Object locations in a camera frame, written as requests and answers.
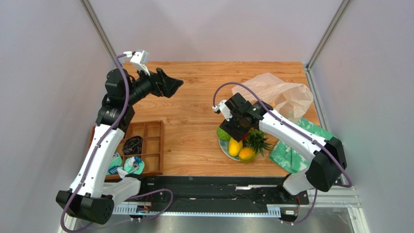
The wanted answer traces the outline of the yellow fake fruit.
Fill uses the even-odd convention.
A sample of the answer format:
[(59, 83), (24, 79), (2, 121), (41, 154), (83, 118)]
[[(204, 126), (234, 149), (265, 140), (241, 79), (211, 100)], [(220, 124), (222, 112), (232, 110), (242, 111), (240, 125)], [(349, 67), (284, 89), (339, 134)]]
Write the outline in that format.
[(228, 153), (232, 157), (238, 156), (241, 149), (243, 148), (243, 141), (237, 141), (234, 138), (230, 138), (228, 143)]

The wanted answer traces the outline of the wooden compartment tray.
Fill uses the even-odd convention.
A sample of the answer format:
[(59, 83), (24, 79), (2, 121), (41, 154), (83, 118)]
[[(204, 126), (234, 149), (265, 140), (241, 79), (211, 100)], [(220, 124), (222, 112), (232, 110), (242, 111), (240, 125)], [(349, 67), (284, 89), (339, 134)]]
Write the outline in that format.
[[(147, 121), (130, 123), (123, 138), (111, 133), (103, 143), (111, 139), (110, 151), (119, 153), (123, 161), (137, 156), (145, 167), (140, 176), (162, 175), (164, 171), (164, 123)], [(106, 175), (105, 181), (119, 180), (119, 175)]]

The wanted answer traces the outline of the yellow green fake mango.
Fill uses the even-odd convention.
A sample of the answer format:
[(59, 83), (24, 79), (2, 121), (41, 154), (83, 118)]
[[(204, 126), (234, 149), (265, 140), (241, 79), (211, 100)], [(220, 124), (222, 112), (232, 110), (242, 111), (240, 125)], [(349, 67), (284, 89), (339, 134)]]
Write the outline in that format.
[(244, 147), (240, 150), (238, 158), (240, 162), (249, 163), (259, 155), (259, 151), (253, 147)]

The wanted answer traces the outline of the green bumpy fake fruit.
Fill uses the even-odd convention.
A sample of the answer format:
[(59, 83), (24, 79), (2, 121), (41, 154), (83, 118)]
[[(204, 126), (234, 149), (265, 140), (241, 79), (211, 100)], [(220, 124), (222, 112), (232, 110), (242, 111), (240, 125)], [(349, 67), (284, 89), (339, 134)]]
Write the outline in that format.
[(229, 141), (231, 138), (231, 136), (220, 127), (217, 128), (216, 134), (218, 138), (223, 141)]

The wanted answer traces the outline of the banana print plastic bag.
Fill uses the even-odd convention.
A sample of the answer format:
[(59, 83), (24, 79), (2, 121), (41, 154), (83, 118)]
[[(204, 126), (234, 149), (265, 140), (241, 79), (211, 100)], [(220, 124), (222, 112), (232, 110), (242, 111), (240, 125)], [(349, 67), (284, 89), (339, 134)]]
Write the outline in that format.
[(271, 73), (257, 75), (242, 85), (293, 123), (297, 123), (313, 103), (313, 94), (305, 84), (288, 83)]

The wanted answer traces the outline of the red and teal floral plate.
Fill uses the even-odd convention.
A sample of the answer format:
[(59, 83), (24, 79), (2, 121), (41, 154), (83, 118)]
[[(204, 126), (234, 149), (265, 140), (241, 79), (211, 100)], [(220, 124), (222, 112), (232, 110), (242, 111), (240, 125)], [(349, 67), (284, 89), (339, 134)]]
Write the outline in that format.
[(219, 145), (221, 150), (223, 151), (223, 153), (230, 159), (234, 160), (234, 161), (240, 161), (238, 156), (231, 156), (229, 153), (229, 140), (221, 140), (218, 139), (219, 141)]

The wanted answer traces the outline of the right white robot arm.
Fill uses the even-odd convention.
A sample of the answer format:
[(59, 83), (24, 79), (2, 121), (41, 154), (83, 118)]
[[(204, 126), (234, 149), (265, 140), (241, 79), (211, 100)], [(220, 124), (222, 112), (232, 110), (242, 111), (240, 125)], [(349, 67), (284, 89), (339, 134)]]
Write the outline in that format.
[(235, 140), (240, 141), (250, 129), (257, 129), (286, 143), (310, 163), (308, 168), (287, 175), (280, 184), (290, 195), (314, 188), (328, 192), (346, 169), (343, 145), (338, 138), (325, 139), (310, 133), (261, 100), (251, 104), (237, 93), (212, 109), (224, 116), (220, 127)]

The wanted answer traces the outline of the fake pineapple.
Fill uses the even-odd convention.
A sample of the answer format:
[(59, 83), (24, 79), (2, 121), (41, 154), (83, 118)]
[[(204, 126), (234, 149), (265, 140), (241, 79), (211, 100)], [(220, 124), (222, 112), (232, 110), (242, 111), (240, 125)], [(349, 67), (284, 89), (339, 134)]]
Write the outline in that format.
[(268, 138), (265, 137), (265, 133), (251, 129), (245, 138), (245, 145), (252, 147), (255, 153), (264, 156), (265, 150), (271, 150), (271, 144), (267, 142)]

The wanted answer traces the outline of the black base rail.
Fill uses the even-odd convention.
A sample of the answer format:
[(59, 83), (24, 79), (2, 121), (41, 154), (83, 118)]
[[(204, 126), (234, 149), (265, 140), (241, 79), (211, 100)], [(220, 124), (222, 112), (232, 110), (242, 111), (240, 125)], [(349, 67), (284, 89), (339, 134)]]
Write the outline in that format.
[(296, 209), (309, 204), (306, 192), (286, 199), (278, 193), (282, 177), (152, 176), (141, 181), (137, 201), (152, 211), (213, 214), (262, 214), (267, 206)]

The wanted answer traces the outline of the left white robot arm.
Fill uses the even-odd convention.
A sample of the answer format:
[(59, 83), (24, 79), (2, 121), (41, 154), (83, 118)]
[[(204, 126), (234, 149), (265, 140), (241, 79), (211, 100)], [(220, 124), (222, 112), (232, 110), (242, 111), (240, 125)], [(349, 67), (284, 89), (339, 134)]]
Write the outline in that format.
[(103, 225), (117, 205), (139, 193), (139, 175), (126, 175), (111, 188), (104, 187), (110, 160), (135, 114), (133, 105), (149, 94), (170, 98), (184, 82), (169, 77), (161, 68), (149, 73), (141, 70), (138, 75), (135, 80), (121, 68), (106, 76), (107, 94), (85, 161), (70, 188), (56, 196), (56, 202), (71, 217)]

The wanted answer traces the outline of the green white tie-dye cloth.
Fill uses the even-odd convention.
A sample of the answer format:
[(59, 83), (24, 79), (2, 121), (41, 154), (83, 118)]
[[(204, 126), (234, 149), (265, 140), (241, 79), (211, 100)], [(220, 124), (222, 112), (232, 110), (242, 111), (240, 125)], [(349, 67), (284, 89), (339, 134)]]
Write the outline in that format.
[[(324, 139), (331, 139), (334, 136), (304, 117), (297, 122), (297, 125), (312, 134), (323, 137)], [(308, 168), (310, 165), (310, 162), (308, 162), (299, 152), (281, 141), (278, 141), (270, 151), (269, 159), (288, 173), (292, 174), (298, 173), (305, 168)]]

